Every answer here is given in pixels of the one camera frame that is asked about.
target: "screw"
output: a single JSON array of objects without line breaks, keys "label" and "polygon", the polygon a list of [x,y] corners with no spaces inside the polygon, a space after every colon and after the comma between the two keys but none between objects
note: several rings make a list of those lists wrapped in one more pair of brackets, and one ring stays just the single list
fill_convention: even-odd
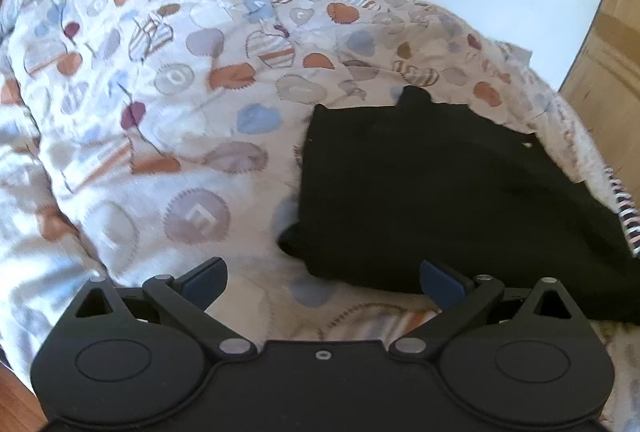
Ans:
[{"label": "screw", "polygon": [[424,340],[412,336],[405,336],[396,341],[396,349],[404,354],[418,354],[423,352],[426,347],[427,344],[424,343]]},{"label": "screw", "polygon": [[245,354],[251,350],[251,342],[244,338],[227,338],[218,347],[226,354]]},{"label": "screw", "polygon": [[316,351],[316,358],[318,360],[331,360],[333,355],[329,351]]}]

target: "bedding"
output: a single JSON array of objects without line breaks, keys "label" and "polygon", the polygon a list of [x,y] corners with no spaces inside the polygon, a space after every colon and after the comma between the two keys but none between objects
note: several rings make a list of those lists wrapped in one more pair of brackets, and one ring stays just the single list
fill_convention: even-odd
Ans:
[{"label": "bedding", "polygon": [[[258,344],[388,343],[433,316],[427,297],[321,281],[278,249],[319,102],[393,105],[404,85],[426,88],[535,133],[616,211],[587,131],[523,52],[428,2],[4,0],[0,22],[0,333],[26,384],[94,275],[140,285],[223,257],[228,288],[208,312]],[[605,416],[622,430],[640,411],[638,333],[611,326],[624,375]]]}]

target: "brown wooden floor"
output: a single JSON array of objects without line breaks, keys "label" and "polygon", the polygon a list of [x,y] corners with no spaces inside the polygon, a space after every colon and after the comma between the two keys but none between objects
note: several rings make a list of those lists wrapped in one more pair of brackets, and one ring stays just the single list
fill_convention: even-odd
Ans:
[{"label": "brown wooden floor", "polygon": [[46,422],[36,397],[0,365],[0,431],[36,432]]}]

